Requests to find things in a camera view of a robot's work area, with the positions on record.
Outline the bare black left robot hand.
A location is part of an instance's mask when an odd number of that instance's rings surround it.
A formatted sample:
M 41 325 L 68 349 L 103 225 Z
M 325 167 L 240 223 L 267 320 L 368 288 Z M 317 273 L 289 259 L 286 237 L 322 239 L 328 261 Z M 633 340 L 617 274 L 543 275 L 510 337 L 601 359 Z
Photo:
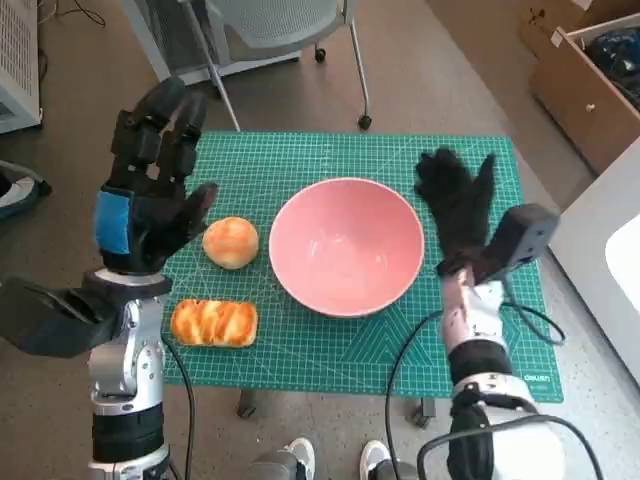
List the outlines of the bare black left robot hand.
M 185 188 L 205 116 L 205 98 L 175 76 L 148 91 L 133 110 L 120 111 L 113 165 L 94 212 L 95 240 L 107 269 L 154 274 L 205 230 L 218 187 L 207 182 L 192 193 Z

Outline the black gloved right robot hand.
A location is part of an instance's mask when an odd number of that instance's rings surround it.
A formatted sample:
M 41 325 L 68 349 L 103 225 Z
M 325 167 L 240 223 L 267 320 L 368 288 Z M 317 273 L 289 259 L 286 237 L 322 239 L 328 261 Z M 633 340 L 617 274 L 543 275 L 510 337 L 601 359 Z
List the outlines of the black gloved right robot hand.
M 496 156 L 483 160 L 472 175 L 456 153 L 440 147 L 421 154 L 414 190 L 427 204 L 437 229 L 441 276 L 457 273 L 480 258 L 489 234 Z

